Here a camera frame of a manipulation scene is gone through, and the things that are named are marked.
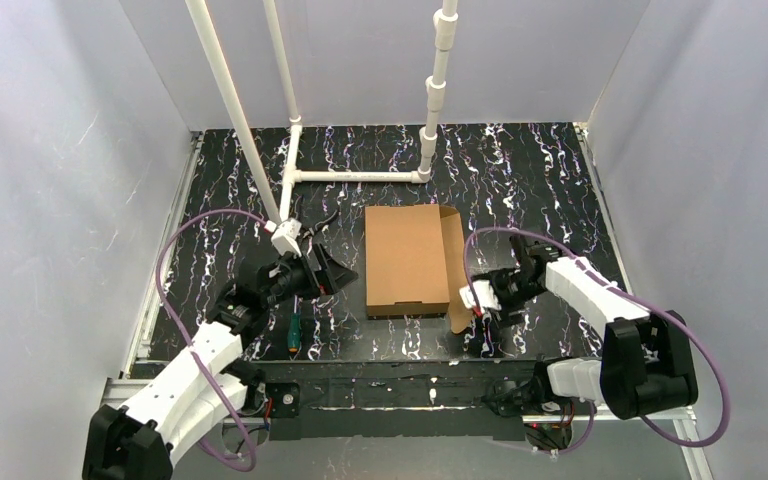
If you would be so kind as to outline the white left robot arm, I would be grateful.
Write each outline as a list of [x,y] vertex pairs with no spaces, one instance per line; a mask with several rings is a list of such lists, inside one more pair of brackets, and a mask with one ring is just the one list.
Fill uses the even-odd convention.
[[314,258],[285,253],[226,284],[185,347],[119,407],[92,416],[84,479],[169,479],[181,457],[252,399],[264,375],[242,356],[270,311],[288,300],[333,295],[358,278],[320,244]]

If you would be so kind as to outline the brown cardboard box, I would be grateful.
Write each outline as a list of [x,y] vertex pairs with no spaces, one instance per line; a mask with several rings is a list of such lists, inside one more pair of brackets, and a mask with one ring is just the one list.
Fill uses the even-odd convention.
[[471,325],[473,313],[459,293],[467,279],[456,208],[367,206],[364,226],[368,317],[445,315],[454,334]]

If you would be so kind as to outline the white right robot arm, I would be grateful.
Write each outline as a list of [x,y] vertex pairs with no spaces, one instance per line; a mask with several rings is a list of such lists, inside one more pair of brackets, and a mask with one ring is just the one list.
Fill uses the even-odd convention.
[[504,388],[490,401],[515,398],[522,405],[567,399],[606,405],[620,419],[685,407],[698,399],[690,341],[680,317],[663,315],[628,300],[584,258],[538,240],[513,235],[516,266],[471,278],[462,294],[476,292],[476,313],[501,320],[543,293],[576,310],[600,338],[597,357],[538,361],[530,380]]

